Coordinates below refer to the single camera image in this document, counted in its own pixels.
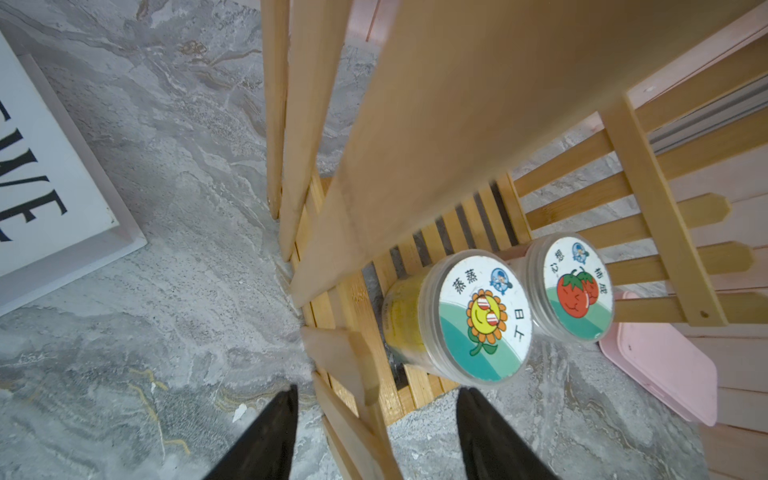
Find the pink panel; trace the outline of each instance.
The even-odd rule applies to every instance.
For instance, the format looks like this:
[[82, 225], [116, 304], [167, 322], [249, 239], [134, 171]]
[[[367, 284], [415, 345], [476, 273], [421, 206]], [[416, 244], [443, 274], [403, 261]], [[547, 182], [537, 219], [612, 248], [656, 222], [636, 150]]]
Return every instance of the pink panel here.
[[687, 421], [717, 421], [715, 364], [669, 323], [615, 323], [600, 348]]

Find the gray marble tile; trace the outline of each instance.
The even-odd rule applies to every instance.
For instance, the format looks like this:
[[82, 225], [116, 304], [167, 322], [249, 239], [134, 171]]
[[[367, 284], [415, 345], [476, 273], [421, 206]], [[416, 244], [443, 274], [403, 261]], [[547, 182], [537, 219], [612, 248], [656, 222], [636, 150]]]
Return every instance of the gray marble tile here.
[[[231, 0], [0, 0], [0, 29], [33, 54], [149, 241], [0, 317], [0, 472], [200, 478], [295, 382], [292, 477], [336, 478], [266, 207], [259, 13]], [[343, 51], [324, 174], [375, 64]], [[528, 207], [616, 169], [595, 165]], [[613, 208], [591, 221], [633, 205]], [[706, 478], [694, 430], [596, 346], [541, 343], [517, 382], [485, 394], [563, 478]], [[406, 478], [464, 478], [454, 405], [455, 393], [390, 427]]]

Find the tomato cartoon sticker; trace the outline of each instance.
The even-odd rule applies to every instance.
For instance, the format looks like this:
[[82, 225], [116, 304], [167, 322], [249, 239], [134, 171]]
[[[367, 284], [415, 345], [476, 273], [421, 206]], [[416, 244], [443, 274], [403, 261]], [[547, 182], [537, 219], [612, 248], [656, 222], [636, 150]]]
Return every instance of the tomato cartoon sticker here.
[[556, 240], [545, 257], [544, 281], [555, 315], [569, 332], [597, 339], [611, 325], [611, 279], [588, 244], [573, 237]]
[[518, 371], [531, 345], [531, 309], [506, 265], [483, 255], [460, 260], [439, 301], [442, 337], [462, 369], [488, 382]]

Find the clear plastic container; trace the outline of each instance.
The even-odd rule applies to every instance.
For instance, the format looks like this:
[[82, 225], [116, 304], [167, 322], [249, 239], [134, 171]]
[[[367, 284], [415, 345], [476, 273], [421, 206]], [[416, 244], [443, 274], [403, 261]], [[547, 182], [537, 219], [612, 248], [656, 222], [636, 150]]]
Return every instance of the clear plastic container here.
[[533, 329], [518, 278], [483, 250], [398, 280], [384, 299], [382, 322], [403, 362], [473, 386], [508, 382], [528, 358]]
[[613, 286], [605, 263], [582, 236], [547, 235], [513, 247], [505, 259], [523, 282], [537, 332], [566, 343], [605, 336], [614, 319]]

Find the bamboo rack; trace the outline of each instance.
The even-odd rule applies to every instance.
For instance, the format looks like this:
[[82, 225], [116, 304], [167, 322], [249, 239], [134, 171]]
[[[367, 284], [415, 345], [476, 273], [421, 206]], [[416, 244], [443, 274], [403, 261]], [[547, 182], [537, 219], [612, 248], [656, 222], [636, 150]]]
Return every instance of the bamboo rack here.
[[[634, 195], [640, 214], [579, 233], [597, 248], [652, 238], [658, 255], [608, 264], [614, 284], [670, 280], [677, 295], [618, 300], [616, 321], [768, 319], [766, 297], [717, 293], [709, 277], [749, 269], [752, 250], [691, 242], [688, 229], [723, 221], [728, 200], [705, 194], [676, 202], [668, 185], [768, 142], [768, 109], [658, 157], [647, 139], [768, 74], [768, 37], [637, 110], [625, 94], [759, 2], [555, 3], [402, 2], [336, 176], [327, 180], [314, 165], [352, 2], [294, 0], [286, 53], [289, 2], [262, 0], [263, 23], [274, 25], [264, 32], [270, 207], [275, 214], [280, 206], [280, 247], [295, 270], [291, 292], [317, 364], [323, 427], [345, 478], [401, 478], [386, 426], [457, 386], [407, 366], [408, 386], [396, 387], [360, 271], [372, 262], [386, 293], [397, 280], [390, 247], [407, 274], [470, 245], [503, 258], [531, 241], [533, 230]], [[552, 21], [552, 8], [561, 20]], [[521, 50], [533, 36], [536, 52]], [[594, 111], [604, 130], [517, 180], [507, 173]], [[523, 211], [521, 196], [612, 151], [624, 171]], [[422, 262], [414, 233], [429, 261]]]

